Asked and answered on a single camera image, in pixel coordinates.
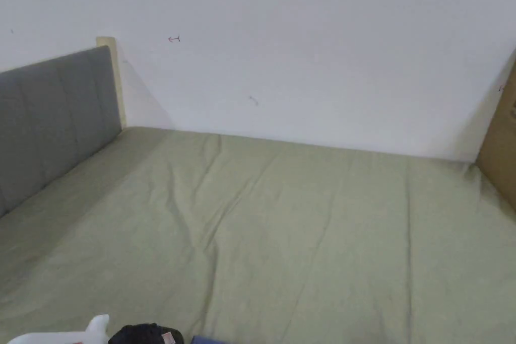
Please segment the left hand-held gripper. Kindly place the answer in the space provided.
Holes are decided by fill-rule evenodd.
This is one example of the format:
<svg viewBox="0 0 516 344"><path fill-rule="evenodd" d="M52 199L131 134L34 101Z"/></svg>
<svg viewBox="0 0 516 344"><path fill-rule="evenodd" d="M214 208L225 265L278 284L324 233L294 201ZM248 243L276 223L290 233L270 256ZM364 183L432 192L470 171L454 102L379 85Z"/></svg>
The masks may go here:
<svg viewBox="0 0 516 344"><path fill-rule="evenodd" d="M84 331L25 333L8 343L184 343L180 331L156 323L125 325L109 339L108 324L109 315L102 314L93 317Z"/></svg>

